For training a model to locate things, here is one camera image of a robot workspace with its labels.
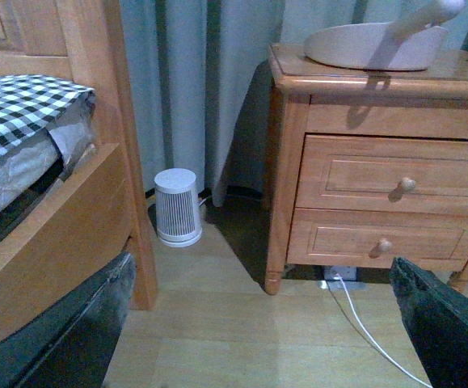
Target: electrical outlet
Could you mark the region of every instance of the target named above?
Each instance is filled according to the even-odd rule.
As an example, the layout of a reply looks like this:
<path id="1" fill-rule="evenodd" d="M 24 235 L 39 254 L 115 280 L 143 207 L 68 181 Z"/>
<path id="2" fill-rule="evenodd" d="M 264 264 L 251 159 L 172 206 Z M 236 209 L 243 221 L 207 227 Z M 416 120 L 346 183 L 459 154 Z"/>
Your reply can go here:
<path id="1" fill-rule="evenodd" d="M 344 267 L 342 265 L 323 266 L 323 278 L 325 280 L 336 280 L 336 273 L 339 273 L 343 280 L 356 281 L 357 267 Z"/>

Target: wooden floor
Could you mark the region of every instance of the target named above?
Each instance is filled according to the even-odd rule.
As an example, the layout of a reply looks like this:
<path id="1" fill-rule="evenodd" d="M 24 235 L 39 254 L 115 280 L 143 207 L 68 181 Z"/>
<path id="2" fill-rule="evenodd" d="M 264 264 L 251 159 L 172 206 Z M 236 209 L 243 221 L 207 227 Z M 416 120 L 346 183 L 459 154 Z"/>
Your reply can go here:
<path id="1" fill-rule="evenodd" d="M 157 305 L 129 312 L 103 386 L 421 386 L 362 337 L 344 293 L 321 290 L 313 280 L 283 280 L 274 297 L 263 292 L 254 279 L 264 274 L 268 218 L 258 207 L 228 199 L 221 211 L 209 208 L 203 237 L 192 247 L 168 248 L 152 236 Z M 363 323 L 427 381 L 391 287 L 368 286 L 352 292 Z"/>

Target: wooden bed frame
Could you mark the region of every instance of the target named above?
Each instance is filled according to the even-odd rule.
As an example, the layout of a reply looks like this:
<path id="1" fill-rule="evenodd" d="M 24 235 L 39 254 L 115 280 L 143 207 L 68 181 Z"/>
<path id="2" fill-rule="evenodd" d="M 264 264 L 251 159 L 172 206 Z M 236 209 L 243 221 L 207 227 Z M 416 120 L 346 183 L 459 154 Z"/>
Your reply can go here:
<path id="1" fill-rule="evenodd" d="M 0 0 L 0 75 L 95 88 L 98 152 L 0 243 L 0 341 L 124 249 L 134 307 L 157 294 L 118 0 Z"/>

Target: bedside table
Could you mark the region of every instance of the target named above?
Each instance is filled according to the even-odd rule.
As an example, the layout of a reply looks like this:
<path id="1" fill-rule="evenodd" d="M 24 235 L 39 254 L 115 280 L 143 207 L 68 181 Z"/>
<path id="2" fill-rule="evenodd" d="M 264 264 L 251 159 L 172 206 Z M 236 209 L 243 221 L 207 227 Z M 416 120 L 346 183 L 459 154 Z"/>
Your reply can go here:
<path id="1" fill-rule="evenodd" d="M 286 264 L 389 268 L 403 256 L 468 282 L 468 53 L 416 72 L 320 65 L 269 49 L 265 289 Z"/>

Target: black and white checkered fabric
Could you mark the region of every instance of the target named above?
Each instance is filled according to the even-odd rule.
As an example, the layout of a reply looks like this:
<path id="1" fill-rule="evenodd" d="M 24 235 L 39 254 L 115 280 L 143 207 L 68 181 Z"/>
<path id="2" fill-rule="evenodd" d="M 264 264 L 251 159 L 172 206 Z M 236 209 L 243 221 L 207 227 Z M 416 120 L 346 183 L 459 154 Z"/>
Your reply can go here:
<path id="1" fill-rule="evenodd" d="M 0 157 L 45 128 L 78 99 L 93 108 L 94 90 L 44 75 L 0 77 Z"/>

